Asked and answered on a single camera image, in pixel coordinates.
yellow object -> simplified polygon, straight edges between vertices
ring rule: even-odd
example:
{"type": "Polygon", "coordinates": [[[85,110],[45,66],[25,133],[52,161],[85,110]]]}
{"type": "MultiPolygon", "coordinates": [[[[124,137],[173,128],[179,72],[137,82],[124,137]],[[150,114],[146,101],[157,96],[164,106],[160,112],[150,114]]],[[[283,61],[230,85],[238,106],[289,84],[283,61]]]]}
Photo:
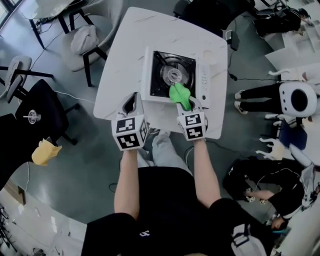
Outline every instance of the yellow object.
{"type": "Polygon", "coordinates": [[[48,161],[58,155],[62,146],[54,146],[49,141],[43,139],[32,154],[32,161],[38,166],[47,166],[48,161]]]}

stove control panel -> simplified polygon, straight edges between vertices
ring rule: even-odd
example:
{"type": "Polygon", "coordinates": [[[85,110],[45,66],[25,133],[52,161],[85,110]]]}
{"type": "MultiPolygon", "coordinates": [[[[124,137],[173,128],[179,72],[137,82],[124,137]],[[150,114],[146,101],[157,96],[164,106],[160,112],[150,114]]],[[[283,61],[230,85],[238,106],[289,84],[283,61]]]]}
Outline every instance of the stove control panel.
{"type": "Polygon", "coordinates": [[[196,72],[196,98],[201,102],[203,108],[208,109],[210,107],[210,66],[199,58],[196,72]]]}

green leaf-shaped toy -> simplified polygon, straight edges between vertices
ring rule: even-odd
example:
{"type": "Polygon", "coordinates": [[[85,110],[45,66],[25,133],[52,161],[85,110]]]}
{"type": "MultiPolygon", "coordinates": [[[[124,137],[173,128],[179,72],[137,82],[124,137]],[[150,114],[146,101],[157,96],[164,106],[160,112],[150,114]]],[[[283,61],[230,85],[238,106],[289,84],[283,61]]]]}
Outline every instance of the green leaf-shaped toy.
{"type": "Polygon", "coordinates": [[[191,105],[189,102],[190,90],[180,82],[170,86],[169,97],[173,103],[181,103],[184,110],[190,111],[191,105]]]}

white logo on shirt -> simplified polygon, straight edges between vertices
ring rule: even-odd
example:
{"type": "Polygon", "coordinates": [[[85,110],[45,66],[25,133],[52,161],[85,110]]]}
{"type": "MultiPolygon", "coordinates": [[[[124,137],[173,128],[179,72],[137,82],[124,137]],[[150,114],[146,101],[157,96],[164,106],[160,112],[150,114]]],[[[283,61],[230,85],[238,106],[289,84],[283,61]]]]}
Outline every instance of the white logo on shirt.
{"type": "Polygon", "coordinates": [[[149,230],[140,233],[140,237],[148,237],[148,236],[150,236],[149,230]]]}

black stove top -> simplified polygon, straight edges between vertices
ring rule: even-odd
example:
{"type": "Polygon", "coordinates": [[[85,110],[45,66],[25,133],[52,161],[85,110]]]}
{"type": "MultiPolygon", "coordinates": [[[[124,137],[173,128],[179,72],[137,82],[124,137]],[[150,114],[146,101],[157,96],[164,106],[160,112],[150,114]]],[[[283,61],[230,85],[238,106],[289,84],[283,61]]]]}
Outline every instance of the black stove top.
{"type": "Polygon", "coordinates": [[[170,86],[182,83],[196,97],[196,60],[154,51],[150,95],[169,98],[170,86]]]}

